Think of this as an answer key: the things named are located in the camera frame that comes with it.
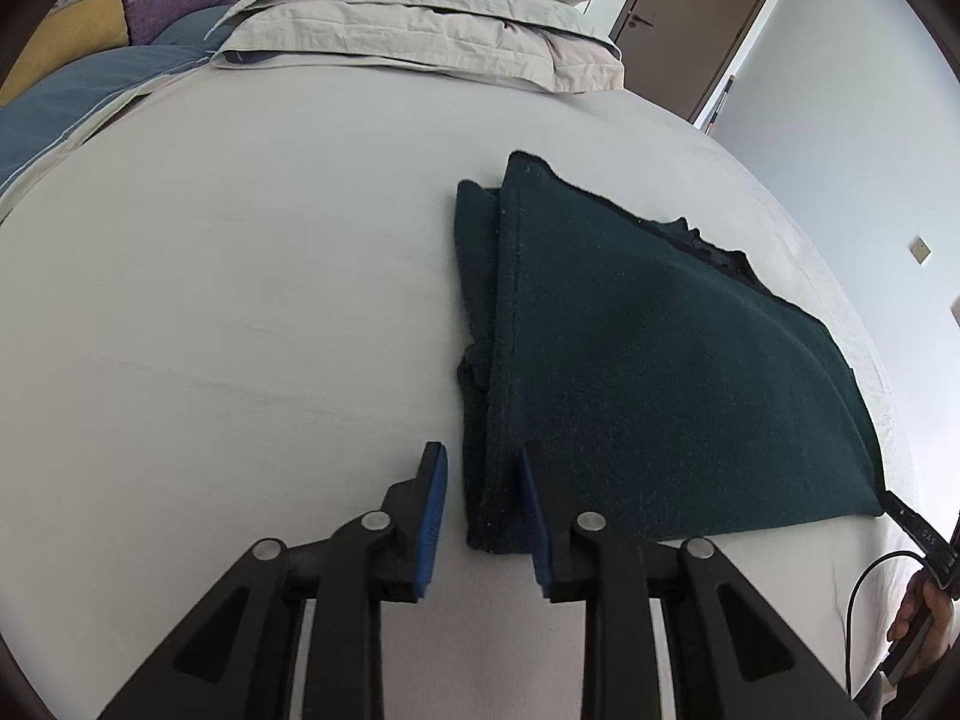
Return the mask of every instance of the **door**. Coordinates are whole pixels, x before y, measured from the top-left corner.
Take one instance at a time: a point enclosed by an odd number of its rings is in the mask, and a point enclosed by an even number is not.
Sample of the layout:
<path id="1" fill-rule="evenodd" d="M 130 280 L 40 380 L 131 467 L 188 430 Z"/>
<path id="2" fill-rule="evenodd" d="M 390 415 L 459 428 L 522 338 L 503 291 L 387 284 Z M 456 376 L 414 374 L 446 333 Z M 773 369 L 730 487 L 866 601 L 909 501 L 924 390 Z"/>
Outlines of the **door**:
<path id="1" fill-rule="evenodd" d="M 627 0 L 613 28 L 626 87 L 697 118 L 766 0 Z"/>

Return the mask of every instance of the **white bed sheet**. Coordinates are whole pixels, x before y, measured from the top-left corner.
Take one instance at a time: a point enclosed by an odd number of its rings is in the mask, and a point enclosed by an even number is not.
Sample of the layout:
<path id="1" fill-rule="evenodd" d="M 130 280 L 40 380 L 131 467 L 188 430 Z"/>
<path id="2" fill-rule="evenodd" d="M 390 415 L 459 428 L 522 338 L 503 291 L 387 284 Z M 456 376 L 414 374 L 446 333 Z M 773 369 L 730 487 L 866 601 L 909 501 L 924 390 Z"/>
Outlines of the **white bed sheet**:
<path id="1" fill-rule="evenodd" d="M 551 97 L 404 71 L 205 68 L 47 173 L 0 227 L 0 629 L 61 720 L 93 718 L 253 541 L 326 538 L 450 451 L 437 569 L 386 605 L 388 717 L 579 716 L 582 610 L 526 557 L 464 545 L 469 341 L 457 182 L 508 154 L 653 220 L 685 215 L 822 319 L 888 485 L 914 473 L 874 348 L 809 240 L 685 122 L 627 92 Z M 842 610 L 893 543 L 846 517 L 717 541 L 837 678 Z M 891 569 L 856 616 L 880 652 Z"/>

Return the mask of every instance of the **blue gripper pad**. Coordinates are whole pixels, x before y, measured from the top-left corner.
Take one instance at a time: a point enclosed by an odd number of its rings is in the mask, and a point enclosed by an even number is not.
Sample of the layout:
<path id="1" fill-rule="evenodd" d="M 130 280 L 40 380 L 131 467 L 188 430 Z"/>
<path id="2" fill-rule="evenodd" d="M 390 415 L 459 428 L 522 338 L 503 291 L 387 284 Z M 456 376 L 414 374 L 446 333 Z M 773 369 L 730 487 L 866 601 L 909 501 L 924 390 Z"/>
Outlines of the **blue gripper pad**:
<path id="1" fill-rule="evenodd" d="M 433 476 L 424 504 L 424 518 L 416 534 L 414 550 L 414 593 L 422 598 L 426 586 L 433 578 L 433 565 L 437 557 L 437 541 L 440 538 L 440 521 L 443 519 L 443 503 L 446 499 L 446 449 L 440 447 L 437 461 L 433 466 Z"/>
<path id="2" fill-rule="evenodd" d="M 530 549 L 530 555 L 534 559 L 536 583 L 544 590 L 544 598 L 549 598 L 550 591 L 553 589 L 553 571 L 550 568 L 550 536 L 546 527 L 544 508 L 541 506 L 539 493 L 536 490 L 536 482 L 526 449 L 522 452 L 520 464 L 523 487 L 523 531 L 526 536 L 527 547 Z"/>

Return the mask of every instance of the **black cable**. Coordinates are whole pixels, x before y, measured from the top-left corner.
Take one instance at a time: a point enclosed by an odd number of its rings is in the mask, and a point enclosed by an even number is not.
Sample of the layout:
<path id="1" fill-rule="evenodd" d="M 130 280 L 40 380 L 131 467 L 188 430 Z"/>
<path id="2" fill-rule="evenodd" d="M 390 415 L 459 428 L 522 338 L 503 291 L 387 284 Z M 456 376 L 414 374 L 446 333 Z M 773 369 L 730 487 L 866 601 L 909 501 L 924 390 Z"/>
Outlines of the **black cable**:
<path id="1" fill-rule="evenodd" d="M 932 574 L 933 571 L 930 570 L 930 564 L 924 560 L 916 552 L 909 552 L 908 550 L 901 549 L 896 552 L 888 552 L 882 557 L 878 557 L 870 565 L 867 566 L 867 570 L 864 571 L 860 578 L 856 581 L 856 584 L 853 586 L 853 592 L 850 594 L 850 603 L 847 605 L 847 640 L 844 643 L 844 666 L 847 674 L 847 695 L 853 698 L 853 687 L 851 686 L 851 676 L 850 676 L 850 657 L 851 657 L 851 627 L 853 627 L 853 601 L 856 600 L 856 592 L 860 589 L 861 584 L 870 575 L 870 572 L 880 565 L 885 560 L 890 560 L 892 557 L 913 557 L 913 559 L 918 562 L 920 565 L 923 565 L 926 570 L 930 571 Z"/>

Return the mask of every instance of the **power outlet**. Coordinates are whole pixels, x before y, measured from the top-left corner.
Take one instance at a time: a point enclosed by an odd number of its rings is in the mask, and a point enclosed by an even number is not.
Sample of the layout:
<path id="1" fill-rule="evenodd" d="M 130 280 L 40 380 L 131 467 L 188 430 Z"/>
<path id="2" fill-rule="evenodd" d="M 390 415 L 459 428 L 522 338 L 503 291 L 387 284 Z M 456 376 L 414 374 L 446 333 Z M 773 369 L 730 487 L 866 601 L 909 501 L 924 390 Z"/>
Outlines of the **power outlet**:
<path id="1" fill-rule="evenodd" d="M 926 245 L 925 240 L 918 235 L 913 239 L 912 244 L 910 244 L 910 253 L 913 255 L 913 258 L 922 265 L 926 262 L 926 258 L 930 256 L 930 247 Z"/>

